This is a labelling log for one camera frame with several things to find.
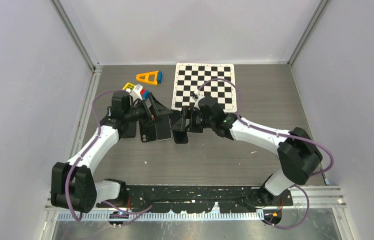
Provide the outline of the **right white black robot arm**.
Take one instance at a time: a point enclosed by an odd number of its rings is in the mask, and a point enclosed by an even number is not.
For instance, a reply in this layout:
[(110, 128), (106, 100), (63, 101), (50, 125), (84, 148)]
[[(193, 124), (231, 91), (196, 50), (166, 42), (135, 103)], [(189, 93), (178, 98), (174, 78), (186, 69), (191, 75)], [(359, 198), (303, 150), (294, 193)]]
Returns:
[(202, 133), (204, 129), (212, 129), (222, 138), (256, 145), (278, 157), (280, 170), (258, 190), (266, 205), (275, 204), (291, 186), (305, 184), (322, 161), (322, 154), (304, 129), (288, 131), (256, 124), (235, 113), (225, 113), (212, 97), (183, 106), (171, 117), (171, 130), (179, 140), (185, 139), (187, 132)]

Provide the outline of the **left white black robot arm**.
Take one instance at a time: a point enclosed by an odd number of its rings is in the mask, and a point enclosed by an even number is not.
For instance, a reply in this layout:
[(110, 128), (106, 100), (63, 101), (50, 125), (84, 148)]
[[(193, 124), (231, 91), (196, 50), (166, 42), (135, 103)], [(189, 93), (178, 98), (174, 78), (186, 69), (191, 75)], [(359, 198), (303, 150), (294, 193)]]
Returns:
[(57, 162), (52, 168), (51, 204), (54, 207), (89, 213), (92, 208), (105, 201), (116, 207), (127, 203), (126, 183), (116, 179), (95, 182), (93, 174), (106, 155), (130, 127), (139, 123), (153, 127), (172, 110), (161, 104), (151, 92), (134, 98), (133, 91), (112, 90), (111, 106), (102, 119), (97, 119), (98, 127), (93, 136), (66, 162)]

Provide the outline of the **white edged bare phone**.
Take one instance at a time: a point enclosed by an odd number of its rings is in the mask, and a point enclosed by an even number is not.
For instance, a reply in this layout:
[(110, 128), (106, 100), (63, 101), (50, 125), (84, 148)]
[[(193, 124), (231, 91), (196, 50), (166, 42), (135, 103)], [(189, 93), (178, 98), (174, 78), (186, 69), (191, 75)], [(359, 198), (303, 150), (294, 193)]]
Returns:
[(170, 127), (171, 127), (170, 118), (168, 115), (159, 116), (155, 127), (156, 127), (156, 138), (158, 141), (169, 140), (172, 137), (171, 130), (170, 130)]

